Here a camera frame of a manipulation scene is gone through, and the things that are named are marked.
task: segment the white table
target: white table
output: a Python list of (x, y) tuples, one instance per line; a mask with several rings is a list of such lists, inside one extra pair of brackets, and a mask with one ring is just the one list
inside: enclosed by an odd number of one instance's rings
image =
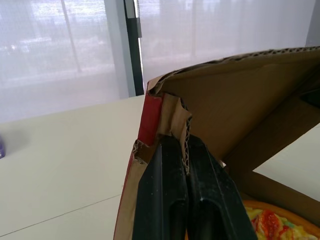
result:
[[(111, 240), (143, 101), (0, 124), (0, 240)], [(314, 128), (256, 171), (319, 201), (318, 156)]]

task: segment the pizza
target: pizza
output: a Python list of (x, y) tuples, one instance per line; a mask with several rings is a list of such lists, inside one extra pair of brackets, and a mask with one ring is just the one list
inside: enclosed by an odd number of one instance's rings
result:
[(320, 229), (282, 208), (258, 201), (244, 201), (259, 240), (320, 240)]

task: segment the pizza box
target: pizza box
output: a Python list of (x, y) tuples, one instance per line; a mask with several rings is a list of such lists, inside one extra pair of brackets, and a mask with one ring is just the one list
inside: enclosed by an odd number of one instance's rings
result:
[(253, 171), (320, 122), (319, 87), (318, 46), (226, 57), (150, 80), (114, 240), (132, 238), (138, 184), (163, 135), (179, 140), (186, 172), (191, 134), (224, 163), (243, 200), (320, 226), (320, 202)]

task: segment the purple object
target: purple object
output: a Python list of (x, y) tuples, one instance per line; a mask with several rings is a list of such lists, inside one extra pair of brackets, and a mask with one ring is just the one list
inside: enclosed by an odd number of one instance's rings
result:
[(2, 139), (0, 137), (0, 159), (4, 158), (5, 155), (6, 155), (5, 145), (4, 145), (4, 142), (2, 141)]

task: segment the pizza topping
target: pizza topping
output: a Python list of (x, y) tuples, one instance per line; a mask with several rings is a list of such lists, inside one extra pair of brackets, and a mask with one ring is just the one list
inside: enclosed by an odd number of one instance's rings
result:
[(283, 226), (283, 229), (279, 232), (279, 237), (281, 237), (281, 235), (284, 234), (284, 233), (285, 233), (287, 230), (289, 230), (289, 229), (290, 229), (290, 227), (284, 225), (284, 226)]
[(268, 209), (264, 210), (261, 214), (261, 224), (267, 240), (274, 239), (280, 228), (280, 221), (276, 215)]
[(245, 209), (259, 240), (318, 239), (316, 236), (308, 234), (302, 226), (293, 224), (271, 210), (251, 207)]

